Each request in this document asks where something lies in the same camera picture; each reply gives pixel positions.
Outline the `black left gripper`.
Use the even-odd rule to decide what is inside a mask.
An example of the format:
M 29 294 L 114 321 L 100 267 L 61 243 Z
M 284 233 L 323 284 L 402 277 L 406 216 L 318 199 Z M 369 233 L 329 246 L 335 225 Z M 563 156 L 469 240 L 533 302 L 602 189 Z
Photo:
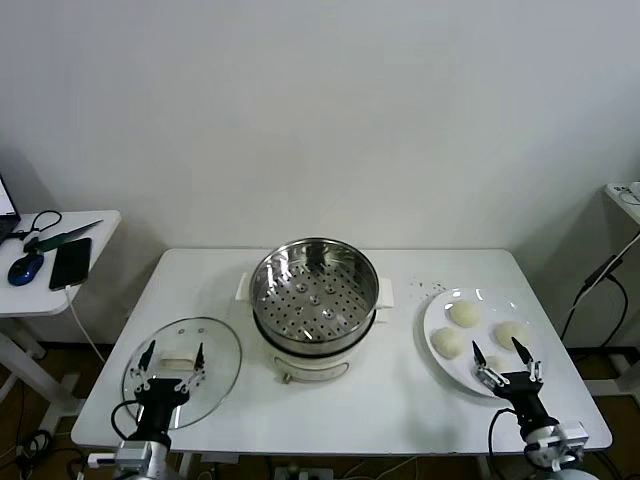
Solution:
M 167 432 L 174 410 L 190 399 L 190 392 L 206 377 L 204 345 L 200 342 L 192 368 L 181 380 L 152 378 L 148 381 L 147 371 L 155 345 L 156 341 L 152 340 L 137 365 L 129 369 L 136 402 L 142 407 L 135 431 L 135 439 L 141 441 L 169 441 Z

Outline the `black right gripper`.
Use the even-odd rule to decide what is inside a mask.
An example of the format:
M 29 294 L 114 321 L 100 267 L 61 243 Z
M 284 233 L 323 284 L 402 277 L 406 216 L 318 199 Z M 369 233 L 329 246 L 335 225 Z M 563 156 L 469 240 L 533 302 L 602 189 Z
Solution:
M 542 362 L 536 361 L 528 348 L 516 337 L 511 341 L 526 369 L 519 372 L 502 373 L 501 360 L 496 356 L 486 357 L 473 341 L 474 375 L 489 390 L 495 389 L 495 395 L 507 400 L 513 407 L 520 435 L 523 440 L 532 432 L 556 425 L 538 394 L 543 386 Z

